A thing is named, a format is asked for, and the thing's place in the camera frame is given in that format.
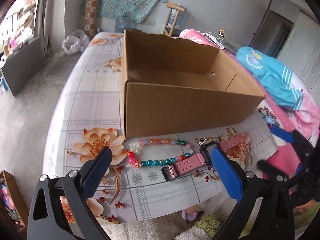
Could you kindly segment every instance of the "beaded bracelet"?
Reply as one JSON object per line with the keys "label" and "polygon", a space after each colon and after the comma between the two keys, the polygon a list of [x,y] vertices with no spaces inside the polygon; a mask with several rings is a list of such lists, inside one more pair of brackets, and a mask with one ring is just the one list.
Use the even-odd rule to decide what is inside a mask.
{"label": "beaded bracelet", "polygon": [[[188,152],[185,154],[181,154],[180,156],[172,157],[170,159],[166,160],[148,160],[148,161],[137,161],[135,159],[135,154],[138,152],[139,149],[141,149],[145,145],[155,145],[155,144],[167,144],[167,145],[178,145],[178,146],[185,146],[188,149]],[[135,143],[128,152],[129,157],[129,163],[133,164],[136,168],[145,167],[145,166],[163,166],[163,165],[169,165],[175,162],[183,161],[190,157],[190,155],[193,153],[193,150],[191,149],[191,144],[187,143],[183,140],[172,140],[172,139],[145,139],[140,140],[138,143]]]}

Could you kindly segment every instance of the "watch face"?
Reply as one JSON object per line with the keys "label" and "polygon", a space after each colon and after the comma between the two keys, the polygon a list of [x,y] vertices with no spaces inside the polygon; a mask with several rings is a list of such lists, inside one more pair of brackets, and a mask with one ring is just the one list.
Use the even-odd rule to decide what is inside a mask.
{"label": "watch face", "polygon": [[219,147],[219,144],[216,142],[210,142],[200,147],[199,152],[204,157],[205,165],[207,165],[208,167],[212,166],[211,152],[216,147]]}

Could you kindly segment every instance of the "pink watch strap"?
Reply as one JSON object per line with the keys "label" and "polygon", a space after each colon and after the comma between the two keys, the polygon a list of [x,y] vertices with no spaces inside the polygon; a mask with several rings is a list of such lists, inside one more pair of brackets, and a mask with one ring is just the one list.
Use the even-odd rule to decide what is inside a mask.
{"label": "pink watch strap", "polygon": [[222,151],[227,152],[228,150],[230,150],[234,146],[237,146],[239,143],[241,143],[241,140],[242,140],[242,138],[241,138],[241,135],[239,134],[237,136],[230,138],[227,141],[220,142],[219,145],[220,145]]}
{"label": "pink watch strap", "polygon": [[168,168],[172,178],[176,178],[195,168],[201,167],[202,165],[204,165],[204,158],[201,153],[197,153],[192,155],[190,158],[168,166]]}

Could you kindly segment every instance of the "white wall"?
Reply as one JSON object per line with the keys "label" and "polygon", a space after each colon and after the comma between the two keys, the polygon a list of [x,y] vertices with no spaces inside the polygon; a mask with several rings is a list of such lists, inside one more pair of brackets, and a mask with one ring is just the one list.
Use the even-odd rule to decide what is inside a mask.
{"label": "white wall", "polygon": [[53,53],[61,51],[63,40],[79,27],[81,0],[52,0],[50,42]]}
{"label": "white wall", "polygon": [[[269,0],[168,0],[187,7],[184,27],[198,31],[218,31],[225,29],[226,38],[241,46],[249,44],[253,33],[268,6]],[[162,33],[163,25],[169,9],[164,3],[159,3],[148,19],[154,20],[154,26],[137,24],[136,28],[150,33]],[[80,25],[84,28],[84,16]],[[114,20],[98,18],[97,27],[104,31],[114,31]]]}

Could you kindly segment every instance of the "blue gripper pad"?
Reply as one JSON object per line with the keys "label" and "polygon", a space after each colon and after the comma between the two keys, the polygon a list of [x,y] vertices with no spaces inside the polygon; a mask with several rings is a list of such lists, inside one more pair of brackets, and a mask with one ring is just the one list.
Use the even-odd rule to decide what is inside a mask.
{"label": "blue gripper pad", "polygon": [[218,147],[212,150],[211,161],[229,196],[240,202],[243,194],[242,181],[231,167],[228,158]]}
{"label": "blue gripper pad", "polygon": [[95,160],[89,161],[94,162],[90,167],[87,175],[82,181],[82,194],[81,197],[85,201],[87,198],[93,197],[96,192],[104,174],[109,168],[112,161],[112,152],[109,147],[103,148],[98,157]]}
{"label": "blue gripper pad", "polygon": [[288,143],[293,143],[294,142],[294,138],[292,136],[291,133],[273,125],[270,128],[271,133],[273,133],[274,135],[278,136],[279,138],[281,138],[282,140],[288,142]]}

